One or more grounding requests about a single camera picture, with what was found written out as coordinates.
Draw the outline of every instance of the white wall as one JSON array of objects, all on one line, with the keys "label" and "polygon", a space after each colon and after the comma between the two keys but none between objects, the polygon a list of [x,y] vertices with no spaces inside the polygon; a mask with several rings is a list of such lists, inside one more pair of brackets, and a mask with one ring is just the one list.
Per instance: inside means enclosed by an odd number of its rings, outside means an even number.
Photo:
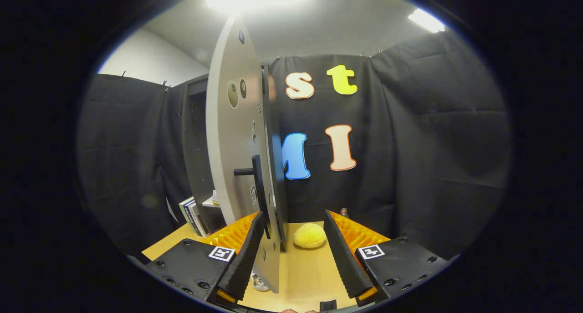
[{"label": "white wall", "polygon": [[99,74],[121,75],[175,86],[209,72],[208,68],[158,35],[139,29],[104,62]]}]

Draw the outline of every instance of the black fabric backdrop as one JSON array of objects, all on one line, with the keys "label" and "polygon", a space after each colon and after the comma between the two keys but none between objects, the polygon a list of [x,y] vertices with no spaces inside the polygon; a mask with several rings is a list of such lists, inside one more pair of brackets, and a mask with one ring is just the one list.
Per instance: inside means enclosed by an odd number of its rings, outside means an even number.
[{"label": "black fabric backdrop", "polygon": [[[354,70],[348,77],[358,90],[353,95],[340,95],[326,71],[339,64]],[[392,234],[394,210],[395,155],[391,116],[381,86],[372,78],[372,68],[359,56],[324,55],[285,57],[273,62],[269,69],[277,88],[277,110],[280,114],[282,140],[290,133],[304,133],[304,157],[311,172],[303,180],[286,180],[289,222],[313,222],[324,219],[324,210],[348,209],[350,218],[381,232]],[[315,92],[308,99],[290,99],[285,78],[291,72],[307,72],[312,76]],[[324,130],[337,124],[348,124],[353,169],[334,171],[330,137]]]},{"label": "black fabric backdrop", "polygon": [[[354,70],[354,95],[326,70]],[[347,207],[353,220],[389,237],[407,235],[449,259],[469,245],[501,200],[510,159],[502,96],[476,56],[441,32],[380,55],[284,57],[270,64],[281,138],[306,134],[311,176],[286,180],[289,222],[323,220]],[[308,72],[315,93],[285,94],[285,76]],[[182,149],[188,82],[160,84],[96,75],[79,120],[77,157],[87,208],[123,253],[184,224],[192,195]],[[355,168],[330,170],[329,126],[348,124]],[[176,223],[166,207],[179,219]]]},{"label": "black fabric backdrop", "polygon": [[[354,95],[339,95],[326,70],[354,70]],[[319,221],[348,208],[353,220],[389,237],[410,236],[450,259],[466,248],[501,201],[510,164],[502,95],[483,64],[447,32],[359,56],[284,57],[270,65],[281,138],[305,133],[312,175],[286,180],[290,222]],[[290,99],[285,77],[308,72],[315,93]],[[348,124],[354,169],[330,170],[323,132]]]},{"label": "black fabric backdrop", "polygon": [[179,119],[183,89],[165,89],[96,75],[79,117],[85,208],[123,253],[135,257],[185,223],[177,203],[190,197]]}]

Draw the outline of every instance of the orange gripper pad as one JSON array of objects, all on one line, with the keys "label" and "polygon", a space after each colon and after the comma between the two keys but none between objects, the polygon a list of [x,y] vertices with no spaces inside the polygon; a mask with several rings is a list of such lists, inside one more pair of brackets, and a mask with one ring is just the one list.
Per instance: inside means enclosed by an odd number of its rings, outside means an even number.
[{"label": "orange gripper pad", "polygon": [[334,222],[336,222],[340,233],[344,237],[344,241],[346,241],[352,255],[354,255],[354,259],[356,259],[359,265],[360,262],[356,258],[356,249],[391,240],[362,224],[354,222],[350,218],[334,213],[333,211],[330,211],[330,214],[334,218]]},{"label": "orange gripper pad", "polygon": [[258,213],[259,212],[255,212],[251,215],[242,217],[235,223],[225,226],[200,242],[213,246],[235,249],[235,253],[239,254],[247,237],[247,232]]}]

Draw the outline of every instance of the black door handle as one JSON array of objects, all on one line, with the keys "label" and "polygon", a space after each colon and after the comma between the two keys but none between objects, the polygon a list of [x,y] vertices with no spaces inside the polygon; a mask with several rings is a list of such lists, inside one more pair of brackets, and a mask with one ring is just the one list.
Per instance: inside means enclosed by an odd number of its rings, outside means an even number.
[{"label": "black door handle", "polygon": [[259,155],[254,155],[251,158],[253,168],[237,168],[233,170],[235,176],[253,175],[256,181],[257,201],[259,202],[259,209],[263,212],[265,218],[265,234],[267,238],[271,239],[269,234],[269,212],[267,211],[267,201],[265,200],[265,187],[263,185],[263,172],[261,171],[261,158]]}]

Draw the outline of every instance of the wooden table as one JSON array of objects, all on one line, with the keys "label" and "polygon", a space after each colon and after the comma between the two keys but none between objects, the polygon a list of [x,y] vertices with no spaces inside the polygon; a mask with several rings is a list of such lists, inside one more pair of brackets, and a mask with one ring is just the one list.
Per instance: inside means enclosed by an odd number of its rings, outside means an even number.
[{"label": "wooden table", "polygon": [[[323,226],[323,221],[315,223]],[[346,294],[328,242],[316,249],[293,244],[293,234],[302,224],[288,224],[287,252],[279,257],[279,294],[257,291],[250,278],[239,304],[276,312],[291,308],[299,313],[311,309],[318,312],[321,301],[336,300],[337,308],[356,305],[356,300]],[[187,223],[142,253],[154,261],[184,238],[202,239]]]}]

